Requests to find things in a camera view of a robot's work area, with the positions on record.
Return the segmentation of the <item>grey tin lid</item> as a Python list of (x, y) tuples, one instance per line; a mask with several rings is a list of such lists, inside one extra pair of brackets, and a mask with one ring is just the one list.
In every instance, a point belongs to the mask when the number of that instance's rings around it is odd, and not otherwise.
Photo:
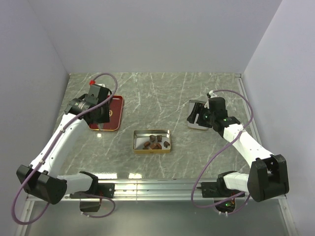
[[(188, 116), (192, 113), (194, 104), (195, 104), (196, 102), (202, 103), (202, 101), (200, 101), (200, 100), (193, 100), (193, 99), (189, 100), (189, 102), (188, 102), (188, 104), (189, 104), (189, 106), (188, 106)], [(207, 130), (209, 129), (208, 127), (202, 127), (202, 126), (200, 126), (199, 124), (196, 123), (198, 117), (199, 117), (199, 114), (196, 115), (196, 118), (195, 118), (194, 123), (189, 123), (189, 122), (187, 122), (188, 128), (190, 128), (190, 129), (196, 129), (196, 130), (202, 130), (202, 131), (207, 131)]]

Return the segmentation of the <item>dark heart chocolate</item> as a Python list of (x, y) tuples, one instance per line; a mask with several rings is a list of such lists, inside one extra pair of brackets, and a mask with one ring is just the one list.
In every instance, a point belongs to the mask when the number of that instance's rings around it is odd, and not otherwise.
[(168, 141), (165, 141), (165, 142), (163, 143), (163, 146), (164, 146), (165, 148), (168, 148), (168, 147), (170, 146), (170, 143), (169, 143)]

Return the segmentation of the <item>dark chocolate block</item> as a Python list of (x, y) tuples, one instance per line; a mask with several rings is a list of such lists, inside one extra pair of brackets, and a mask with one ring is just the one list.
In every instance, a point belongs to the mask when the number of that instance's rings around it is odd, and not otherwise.
[(150, 142), (154, 143), (157, 140), (157, 137), (155, 135), (150, 135), (149, 140)]

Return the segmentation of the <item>round brown chocolate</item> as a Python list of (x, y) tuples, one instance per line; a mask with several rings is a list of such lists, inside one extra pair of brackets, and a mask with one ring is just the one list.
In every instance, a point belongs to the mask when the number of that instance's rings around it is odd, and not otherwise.
[(162, 146), (160, 143), (153, 143), (149, 146), (150, 149), (154, 150), (154, 149), (162, 149)]

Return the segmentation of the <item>metal tongs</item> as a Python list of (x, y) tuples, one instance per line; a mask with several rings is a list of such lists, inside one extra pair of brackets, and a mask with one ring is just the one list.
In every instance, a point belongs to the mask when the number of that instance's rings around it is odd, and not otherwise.
[(99, 130), (104, 130), (104, 124), (103, 123), (99, 123), (98, 124), (98, 129)]

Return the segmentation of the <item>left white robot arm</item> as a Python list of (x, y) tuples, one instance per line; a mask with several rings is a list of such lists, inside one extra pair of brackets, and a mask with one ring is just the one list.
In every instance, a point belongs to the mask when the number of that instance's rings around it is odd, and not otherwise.
[(26, 193), (52, 205), (65, 195), (82, 192), (92, 198), (98, 194), (98, 177), (81, 171), (61, 176), (60, 169), (77, 138), (90, 124), (109, 122), (110, 89), (93, 84), (88, 93), (72, 99), (62, 120), (45, 148), (28, 166), (21, 165), (16, 174)]

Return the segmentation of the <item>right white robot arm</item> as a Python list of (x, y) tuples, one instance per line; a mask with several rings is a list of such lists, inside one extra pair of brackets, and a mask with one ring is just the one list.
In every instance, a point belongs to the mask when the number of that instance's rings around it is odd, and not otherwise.
[(247, 192), (256, 202), (287, 194), (286, 159), (261, 146), (235, 117), (230, 117), (222, 97), (195, 102), (187, 121), (216, 131), (234, 146), (250, 167), (248, 174), (230, 171), (218, 175), (215, 191), (228, 196), (233, 190)]

